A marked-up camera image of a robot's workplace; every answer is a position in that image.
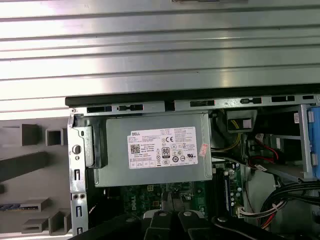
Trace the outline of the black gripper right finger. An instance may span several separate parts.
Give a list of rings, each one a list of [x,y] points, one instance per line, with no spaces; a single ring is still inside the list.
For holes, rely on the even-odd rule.
[[[179,193],[173,195],[173,209],[190,240],[286,240],[236,217],[218,216],[206,219],[202,213],[185,209]]]

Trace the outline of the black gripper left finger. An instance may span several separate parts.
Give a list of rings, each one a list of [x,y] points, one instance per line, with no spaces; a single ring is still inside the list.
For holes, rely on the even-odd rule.
[[[145,212],[143,218],[123,214],[105,221],[73,240],[171,240],[174,201],[171,191],[161,195],[161,209]]]

